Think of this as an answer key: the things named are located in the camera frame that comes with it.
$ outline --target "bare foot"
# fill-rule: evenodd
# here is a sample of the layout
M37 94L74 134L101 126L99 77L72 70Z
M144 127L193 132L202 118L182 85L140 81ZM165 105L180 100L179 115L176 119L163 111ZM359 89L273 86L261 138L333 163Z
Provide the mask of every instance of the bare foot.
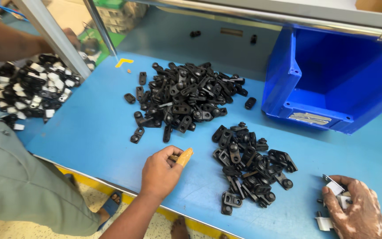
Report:
M185 218L183 216L179 216L178 219L173 222L170 235L172 239L189 239Z
M117 204L120 203L120 197L119 197L117 194L113 194L113 195L111 196L111 199L112 199L113 201L115 201ZM100 208L100 210L98 210L97 213L98 213L98 214L100 215L100 217L101 217L100 225L103 224L105 221L109 220L109 218L110 218L109 213L108 213L105 209L103 209L103 208Z

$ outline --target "hand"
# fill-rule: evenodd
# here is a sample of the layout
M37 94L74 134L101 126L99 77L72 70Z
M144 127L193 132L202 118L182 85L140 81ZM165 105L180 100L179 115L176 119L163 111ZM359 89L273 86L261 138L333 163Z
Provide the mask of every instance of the hand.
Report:
M182 149L170 145L148 157L142 169L140 194L151 194L163 201L175 188L184 169L168 157L182 153Z
M79 42L76 34L73 32L71 28L65 28L63 29L64 34L66 34L69 41L73 44L76 50L79 50L81 48L81 43Z
M347 186L353 201L343 211L334 193L328 187L322 188L324 203L338 236L341 239L382 239L382 214L377 194L359 180L339 175L330 177Z

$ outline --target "speckled floor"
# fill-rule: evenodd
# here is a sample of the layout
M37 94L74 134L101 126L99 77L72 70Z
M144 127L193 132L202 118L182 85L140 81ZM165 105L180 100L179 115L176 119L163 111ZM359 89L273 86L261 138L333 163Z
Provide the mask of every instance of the speckled floor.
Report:
M78 183L79 191L85 198L85 202L91 211L96 212L108 199L108 196L85 184ZM128 204L122 203L116 214L109 219L101 232L96 232L92 236L66 236L53 233L50 228L40 226L33 222L4 222L0 221L0 239L97 239L107 229L126 208ZM145 239L170 239L172 222L165 216L155 213L151 219L145 234ZM191 239L211 239L203 233L188 230Z

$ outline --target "label on bin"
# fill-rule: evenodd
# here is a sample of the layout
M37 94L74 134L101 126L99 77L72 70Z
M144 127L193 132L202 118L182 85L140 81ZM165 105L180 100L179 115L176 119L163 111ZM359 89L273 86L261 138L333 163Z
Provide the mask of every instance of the label on bin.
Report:
M331 122L331 118L315 115L311 113L293 113L288 117L289 119L295 119L298 121L308 122L310 124L326 125Z

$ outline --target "blue plastic bin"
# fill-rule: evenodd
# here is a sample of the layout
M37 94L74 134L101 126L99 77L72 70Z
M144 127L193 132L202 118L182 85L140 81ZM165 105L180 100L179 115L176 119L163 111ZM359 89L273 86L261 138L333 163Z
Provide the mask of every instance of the blue plastic bin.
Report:
M382 112L382 44L283 28L269 60L262 110L354 133Z

